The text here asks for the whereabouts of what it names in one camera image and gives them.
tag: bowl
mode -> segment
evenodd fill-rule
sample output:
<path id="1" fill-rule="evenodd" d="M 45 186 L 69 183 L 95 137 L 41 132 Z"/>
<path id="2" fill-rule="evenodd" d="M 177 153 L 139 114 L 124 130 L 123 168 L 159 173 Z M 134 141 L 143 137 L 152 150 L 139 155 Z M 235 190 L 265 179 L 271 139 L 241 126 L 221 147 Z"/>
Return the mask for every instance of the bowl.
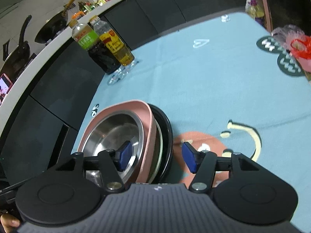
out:
<path id="1" fill-rule="evenodd" d="M 158 122 L 163 136 L 163 153 L 160 168 L 153 183 L 163 183 L 171 167 L 173 158 L 173 131 L 170 121 L 166 114 L 158 107 L 149 104 L 153 116 Z"/>
<path id="2" fill-rule="evenodd" d="M 83 145 L 87 137 L 89 136 L 91 131 L 97 126 L 98 123 L 100 123 L 105 117 L 112 114 L 113 112 L 122 110 L 129 110 L 134 112 L 141 120 L 144 130 L 144 143 L 142 152 L 140 156 L 137 157 L 137 164 L 134 168 L 134 171 L 130 178 L 125 182 L 125 184 L 135 182 L 146 183 L 154 151 L 156 139 L 156 123 L 149 105 L 143 101 L 131 100 L 123 103 L 118 103 L 98 112 L 96 116 L 91 120 L 89 125 L 86 127 L 78 147 L 78 152 L 82 151 Z"/>
<path id="3" fill-rule="evenodd" d="M 156 140 L 155 140 L 155 148 L 153 151 L 153 158 L 152 163 L 150 166 L 150 172 L 148 176 L 148 183 L 152 183 L 158 174 L 160 165 L 161 165 L 161 159 L 162 159 L 162 153 L 163 153 L 163 136 L 161 132 L 161 128 L 158 124 L 158 122 L 155 122 L 156 124 Z"/>
<path id="4" fill-rule="evenodd" d="M 138 159 L 143 151 L 144 130 L 139 117 L 132 111 L 122 110 L 111 113 L 103 118 L 86 138 L 81 152 L 85 157 L 97 156 L 100 151 L 117 150 L 125 141 L 131 141 L 133 145 L 132 157 L 126 169 L 119 172 L 124 183 L 133 174 Z M 94 180 L 99 185 L 100 176 L 98 171 L 87 171 L 86 178 Z"/>

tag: stainless steel bowl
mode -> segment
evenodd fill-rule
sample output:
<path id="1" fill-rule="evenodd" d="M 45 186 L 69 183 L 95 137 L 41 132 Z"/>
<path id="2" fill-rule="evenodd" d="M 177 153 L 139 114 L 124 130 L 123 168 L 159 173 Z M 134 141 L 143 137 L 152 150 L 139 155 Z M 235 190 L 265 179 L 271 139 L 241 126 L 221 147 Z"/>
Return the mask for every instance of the stainless steel bowl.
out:
<path id="1" fill-rule="evenodd" d="M 119 175 L 126 183 L 143 156 L 144 130 L 139 117 L 132 111 L 116 111 L 99 122 L 88 135 L 82 152 L 84 156 L 97 156 L 100 151 L 117 150 L 125 141 L 133 145 L 132 157 L 123 172 Z M 87 171 L 86 178 L 101 186 L 99 171 Z"/>

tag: wooden handle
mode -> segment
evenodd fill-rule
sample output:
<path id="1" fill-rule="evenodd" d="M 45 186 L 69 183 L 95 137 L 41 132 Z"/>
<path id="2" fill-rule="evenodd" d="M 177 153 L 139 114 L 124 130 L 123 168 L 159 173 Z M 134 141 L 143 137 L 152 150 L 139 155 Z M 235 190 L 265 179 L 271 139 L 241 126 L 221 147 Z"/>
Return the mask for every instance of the wooden handle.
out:
<path id="1" fill-rule="evenodd" d="M 66 11 L 68 10 L 68 8 L 70 7 L 70 5 L 71 5 L 74 1 L 75 1 L 75 0 L 70 0 L 70 1 L 66 4 L 66 6 L 65 6 L 65 8 L 64 8 L 64 10 L 63 10 L 62 16 L 64 16 L 64 15 L 66 14 Z"/>

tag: pink chair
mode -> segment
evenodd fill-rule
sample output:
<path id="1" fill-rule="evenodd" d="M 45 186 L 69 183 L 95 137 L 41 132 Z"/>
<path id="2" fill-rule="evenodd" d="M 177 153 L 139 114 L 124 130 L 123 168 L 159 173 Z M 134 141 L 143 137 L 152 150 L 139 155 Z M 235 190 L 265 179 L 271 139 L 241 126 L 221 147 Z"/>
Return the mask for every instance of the pink chair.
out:
<path id="1" fill-rule="evenodd" d="M 271 32 L 273 30 L 273 26 L 272 26 L 271 14 L 270 14 L 269 7 L 268 7 L 268 2 L 267 0 L 262 0 L 262 2 L 263 2 L 263 8 L 265 10 L 265 15 L 266 15 L 266 27 L 267 27 L 267 30 Z"/>

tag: pink bowl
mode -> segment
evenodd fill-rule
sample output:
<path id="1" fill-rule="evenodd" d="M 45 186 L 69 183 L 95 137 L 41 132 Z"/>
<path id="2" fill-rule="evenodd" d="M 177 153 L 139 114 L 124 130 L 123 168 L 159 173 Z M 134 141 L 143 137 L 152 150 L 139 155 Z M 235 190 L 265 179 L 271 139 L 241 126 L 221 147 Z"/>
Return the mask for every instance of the pink bowl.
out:
<path id="1" fill-rule="evenodd" d="M 135 167 L 135 170 L 129 179 L 129 182 L 146 183 L 150 172 L 150 166 L 156 141 L 156 122 L 149 105 L 141 100 L 131 100 L 128 102 L 118 103 L 98 112 L 86 127 L 79 143 L 78 152 L 82 151 L 87 137 L 98 125 L 98 123 L 111 113 L 120 110 L 133 111 L 142 122 L 144 129 L 143 155 L 140 157 L 137 166 Z"/>

